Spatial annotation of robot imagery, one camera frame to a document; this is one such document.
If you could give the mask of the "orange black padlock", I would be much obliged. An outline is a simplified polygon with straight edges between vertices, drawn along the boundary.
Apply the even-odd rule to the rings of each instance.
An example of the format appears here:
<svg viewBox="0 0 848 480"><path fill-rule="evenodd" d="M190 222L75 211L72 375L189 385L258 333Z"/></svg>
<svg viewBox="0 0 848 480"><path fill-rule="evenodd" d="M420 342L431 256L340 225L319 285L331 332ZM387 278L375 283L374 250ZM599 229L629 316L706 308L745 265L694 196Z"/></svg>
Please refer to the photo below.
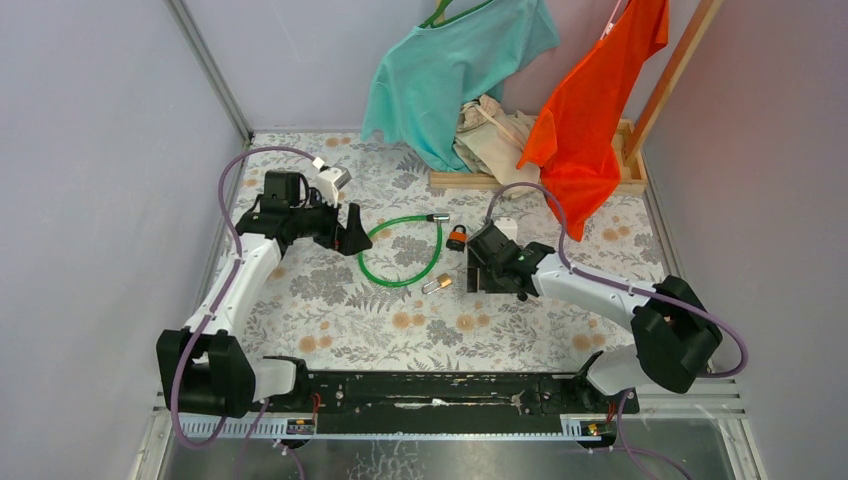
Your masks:
<svg viewBox="0 0 848 480"><path fill-rule="evenodd" d="M466 248L467 238L466 227L462 224L457 224L449 233L445 247L451 251L463 252Z"/></svg>

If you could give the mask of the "green cable lock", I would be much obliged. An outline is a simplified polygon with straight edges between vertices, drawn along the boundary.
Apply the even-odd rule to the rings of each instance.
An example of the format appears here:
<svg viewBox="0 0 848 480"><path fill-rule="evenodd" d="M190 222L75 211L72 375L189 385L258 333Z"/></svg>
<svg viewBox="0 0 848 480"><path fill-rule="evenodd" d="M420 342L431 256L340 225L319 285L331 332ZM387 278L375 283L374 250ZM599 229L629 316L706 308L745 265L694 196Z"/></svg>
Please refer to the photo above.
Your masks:
<svg viewBox="0 0 848 480"><path fill-rule="evenodd" d="M370 282L386 288L404 288L428 277L438 264L445 241L447 213L409 215L380 221L368 234L387 250L373 257L359 253L357 263Z"/></svg>

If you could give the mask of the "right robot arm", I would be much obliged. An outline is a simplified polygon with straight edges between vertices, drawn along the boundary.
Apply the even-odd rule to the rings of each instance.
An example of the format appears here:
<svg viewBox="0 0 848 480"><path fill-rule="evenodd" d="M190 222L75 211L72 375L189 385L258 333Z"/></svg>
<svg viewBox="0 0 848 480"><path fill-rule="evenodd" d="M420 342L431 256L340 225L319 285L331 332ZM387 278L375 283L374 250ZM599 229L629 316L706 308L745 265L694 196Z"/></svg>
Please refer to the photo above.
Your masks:
<svg viewBox="0 0 848 480"><path fill-rule="evenodd" d="M531 242L517 244L494 222L487 222L467 243L476 288L561 300L612 320L629 331L632 344L594 355L579 370L575 402L597 412L627 389L654 384L684 394L707 371L723 340L718 326L691 287L681 278L630 282L570 262L564 253Z"/></svg>

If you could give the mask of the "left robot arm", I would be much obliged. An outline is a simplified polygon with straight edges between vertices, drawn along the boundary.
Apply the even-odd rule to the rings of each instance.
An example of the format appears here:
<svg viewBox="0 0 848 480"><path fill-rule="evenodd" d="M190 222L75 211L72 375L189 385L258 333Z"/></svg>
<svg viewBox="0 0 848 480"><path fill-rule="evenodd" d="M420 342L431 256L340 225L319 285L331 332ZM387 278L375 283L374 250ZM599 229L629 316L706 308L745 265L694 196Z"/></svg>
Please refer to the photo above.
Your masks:
<svg viewBox="0 0 848 480"><path fill-rule="evenodd" d="M201 306L179 330L165 330L156 354L166 405L173 412L242 418L269 400L288 411L309 401L302 359L248 358L242 342L260 290L287 249L301 239L344 256L371 248L360 207L339 220L339 194L351 179L341 166L324 167L313 185L303 175L272 171L264 190L235 225L235 251Z"/></svg>

